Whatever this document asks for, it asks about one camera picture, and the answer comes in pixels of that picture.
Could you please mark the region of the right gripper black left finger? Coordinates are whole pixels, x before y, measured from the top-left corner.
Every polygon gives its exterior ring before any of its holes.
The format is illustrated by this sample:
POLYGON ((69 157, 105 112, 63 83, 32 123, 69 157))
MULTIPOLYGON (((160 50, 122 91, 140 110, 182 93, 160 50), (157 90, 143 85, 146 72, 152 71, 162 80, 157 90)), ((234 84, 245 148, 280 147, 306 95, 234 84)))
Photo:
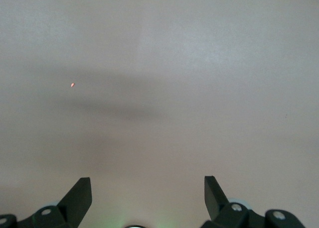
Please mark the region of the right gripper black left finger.
POLYGON ((91 181, 80 178, 55 206, 46 206, 19 221, 18 228, 77 228, 92 204, 91 181))

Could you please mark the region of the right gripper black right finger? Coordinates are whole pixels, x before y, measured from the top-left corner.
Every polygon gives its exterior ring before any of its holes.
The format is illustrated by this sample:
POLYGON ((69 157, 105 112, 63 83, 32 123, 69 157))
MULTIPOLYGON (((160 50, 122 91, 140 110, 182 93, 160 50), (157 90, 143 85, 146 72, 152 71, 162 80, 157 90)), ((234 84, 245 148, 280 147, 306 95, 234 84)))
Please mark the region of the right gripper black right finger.
POLYGON ((204 201, 210 216, 202 228, 264 228, 265 218, 248 206, 230 202, 214 176, 204 178, 204 201))

